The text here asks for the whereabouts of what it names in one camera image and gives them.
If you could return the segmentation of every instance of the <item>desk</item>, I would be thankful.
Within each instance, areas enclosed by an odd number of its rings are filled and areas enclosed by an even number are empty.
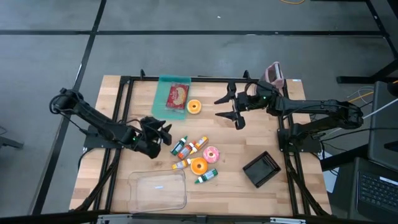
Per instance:
[[[120,78],[120,76],[104,76],[99,90],[95,108],[109,117],[112,117],[113,114]],[[237,83],[236,86],[238,91],[243,91],[243,83]],[[287,86],[291,99],[302,100],[305,98],[300,81],[287,80]],[[157,82],[155,81],[134,82],[128,119],[150,115],[156,87]],[[126,98],[125,92],[127,91],[124,91],[122,102]],[[229,103],[216,106],[213,104],[225,93],[226,83],[192,82],[189,95],[190,98],[201,101],[201,113],[188,114],[186,120],[183,121],[168,121],[173,124],[170,130],[173,143],[184,135],[188,135],[188,141],[200,139],[203,135],[209,137],[208,145],[215,146],[220,150],[220,160],[216,164],[210,164],[209,168],[217,168],[219,174],[207,183],[195,185],[194,181],[197,176],[192,174],[189,168],[185,169],[187,205],[181,210],[167,210],[161,211],[161,213],[292,215],[284,159],[277,143],[277,118],[268,115],[263,110],[250,111],[243,114],[246,127],[237,131],[230,120],[215,116],[217,112],[231,110]],[[294,120],[299,123],[307,123],[310,118],[307,114],[295,114]],[[122,150],[111,212],[128,212],[127,202],[130,197],[130,188],[127,178],[131,172],[167,170],[171,168],[172,164],[179,161],[169,152],[172,146],[173,144],[171,146],[163,144],[159,156],[152,160],[139,152]],[[282,170],[257,189],[246,177],[242,167],[264,151],[269,152]],[[306,186],[323,209],[331,213],[318,159],[309,153],[300,155]],[[97,184],[103,156],[103,149],[94,149],[83,158],[70,208],[79,206]],[[104,198],[106,198],[107,192],[108,186],[106,185],[99,208],[104,208]],[[302,200],[297,186],[296,196],[300,213],[302,213]]]

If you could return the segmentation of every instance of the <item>laptop keyboard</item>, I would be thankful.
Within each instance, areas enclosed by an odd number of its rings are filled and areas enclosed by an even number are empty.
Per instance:
[[[359,173],[359,199],[398,213],[398,185],[372,174]]]

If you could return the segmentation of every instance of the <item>teal tray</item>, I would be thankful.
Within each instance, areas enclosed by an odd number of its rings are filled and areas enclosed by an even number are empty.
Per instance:
[[[156,88],[155,100],[152,105],[152,115],[156,119],[185,119],[187,115],[187,101],[185,102],[185,110],[171,110],[166,107],[167,98],[169,97],[172,83],[181,83],[191,87],[190,77],[180,77],[175,75],[161,75]]]

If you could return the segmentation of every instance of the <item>pink donut toy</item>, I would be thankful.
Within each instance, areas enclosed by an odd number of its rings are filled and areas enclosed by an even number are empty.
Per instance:
[[[220,158],[220,153],[216,147],[209,146],[203,151],[203,158],[205,158],[208,163],[215,163]]]

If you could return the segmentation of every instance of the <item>small bottle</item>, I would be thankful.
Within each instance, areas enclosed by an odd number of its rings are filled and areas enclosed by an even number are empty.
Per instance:
[[[207,180],[212,179],[213,177],[217,176],[218,172],[216,169],[211,169],[207,172],[205,172],[205,174],[201,175],[200,177],[198,177],[198,179],[195,181],[195,184],[199,184],[199,183],[203,183]]]
[[[188,165],[190,165],[191,162],[192,162],[191,159],[184,159],[184,160],[181,161],[181,162],[178,162],[178,163],[176,163],[176,164],[173,164],[173,165],[172,165],[172,169],[184,169],[184,168],[186,168]]]
[[[188,144],[188,145],[186,145],[185,146],[185,148],[183,148],[179,153],[178,153],[178,158],[180,158],[181,160],[183,160],[183,159],[185,159],[188,155],[189,155],[189,153],[193,150],[193,149],[195,149],[195,150],[197,150],[196,148],[195,148],[195,144],[196,144],[197,142],[195,142],[195,141],[193,141],[193,142],[191,142],[190,144]]]
[[[182,147],[184,147],[184,144],[187,141],[187,137],[185,136],[184,138],[181,138],[181,140],[179,140],[176,145],[174,146],[174,148],[170,151],[171,154],[173,155],[177,155],[177,153],[182,149]]]
[[[197,151],[199,151],[207,142],[209,139],[206,136],[203,136],[196,144],[195,144],[195,149],[192,149],[190,154],[193,154]]]

